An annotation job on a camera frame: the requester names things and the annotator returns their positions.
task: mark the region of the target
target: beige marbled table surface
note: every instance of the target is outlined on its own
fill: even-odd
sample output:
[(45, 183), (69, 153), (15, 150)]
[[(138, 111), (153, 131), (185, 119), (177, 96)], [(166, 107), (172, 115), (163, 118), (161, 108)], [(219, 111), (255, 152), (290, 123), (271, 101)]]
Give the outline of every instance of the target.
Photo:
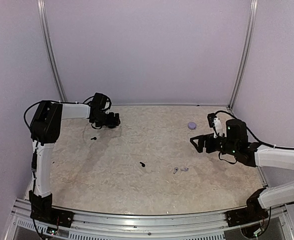
[[(257, 169), (220, 161), (216, 152), (197, 153), (189, 142), (211, 133), (207, 114), (225, 108), (113, 106), (111, 110), (121, 119), (114, 129), (94, 130), (85, 119), (62, 121), (51, 165), (54, 205), (114, 214), (199, 213), (244, 206), (261, 188)], [(225, 127), (228, 116), (219, 117)], [(195, 122), (197, 129), (188, 129), (188, 122)], [(175, 167), (189, 171), (173, 174)]]

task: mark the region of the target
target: small object on table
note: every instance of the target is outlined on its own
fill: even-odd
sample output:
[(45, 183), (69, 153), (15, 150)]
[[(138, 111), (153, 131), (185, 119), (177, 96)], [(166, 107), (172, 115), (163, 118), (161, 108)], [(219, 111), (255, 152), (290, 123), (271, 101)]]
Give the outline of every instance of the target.
[(197, 128), (197, 125), (193, 121), (191, 121), (188, 123), (188, 128), (194, 130)]

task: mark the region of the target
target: purple round object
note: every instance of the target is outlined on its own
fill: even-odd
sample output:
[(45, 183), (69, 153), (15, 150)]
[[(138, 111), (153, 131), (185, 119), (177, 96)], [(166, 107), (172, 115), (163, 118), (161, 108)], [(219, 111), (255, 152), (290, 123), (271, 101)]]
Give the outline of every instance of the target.
[(193, 130), (193, 129), (197, 128), (197, 125), (193, 121), (191, 121), (191, 122), (188, 123), (188, 128)]

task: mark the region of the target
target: enclosure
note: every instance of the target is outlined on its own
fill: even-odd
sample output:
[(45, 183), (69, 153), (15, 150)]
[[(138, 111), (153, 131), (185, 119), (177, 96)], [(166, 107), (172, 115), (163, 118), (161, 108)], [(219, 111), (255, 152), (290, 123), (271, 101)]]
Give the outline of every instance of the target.
[[(53, 239), (246, 239), (252, 224), (230, 226), (226, 212), (294, 171), (229, 164), (190, 138), (213, 134), (207, 115), (225, 111), (264, 142), (294, 147), (294, 1), (0, 1), (0, 239), (39, 239), (25, 110), (95, 93), (121, 123), (61, 122), (52, 200), (75, 215)], [(226, 133), (232, 117), (218, 117)], [(294, 240), (294, 204), (269, 213), (259, 239)]]

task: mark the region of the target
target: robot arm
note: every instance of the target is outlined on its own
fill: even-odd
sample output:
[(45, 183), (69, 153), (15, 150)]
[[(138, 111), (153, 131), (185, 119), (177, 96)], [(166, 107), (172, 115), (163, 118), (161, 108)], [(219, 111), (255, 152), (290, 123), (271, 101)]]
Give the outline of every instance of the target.
[[(209, 126), (215, 130), (219, 119), (214, 113), (208, 115)], [(249, 167), (275, 167), (294, 171), (294, 150), (279, 149), (263, 145), (261, 142), (248, 142), (246, 123), (239, 119), (226, 122), (227, 136), (214, 133), (190, 139), (199, 153), (220, 152), (235, 157), (236, 161)], [(283, 204), (294, 203), (294, 181), (277, 187), (262, 188), (247, 200), (247, 207), (227, 212), (230, 227), (267, 218), (267, 209)]]
[(50, 191), (51, 154), (60, 135), (61, 121), (65, 119), (88, 119), (95, 128), (120, 125), (118, 113), (107, 112), (111, 108), (110, 99), (96, 93), (88, 103), (61, 103), (41, 101), (30, 124), (33, 155), (31, 168), (34, 188), (29, 191), (31, 218), (45, 223), (70, 227), (73, 213), (52, 208)]

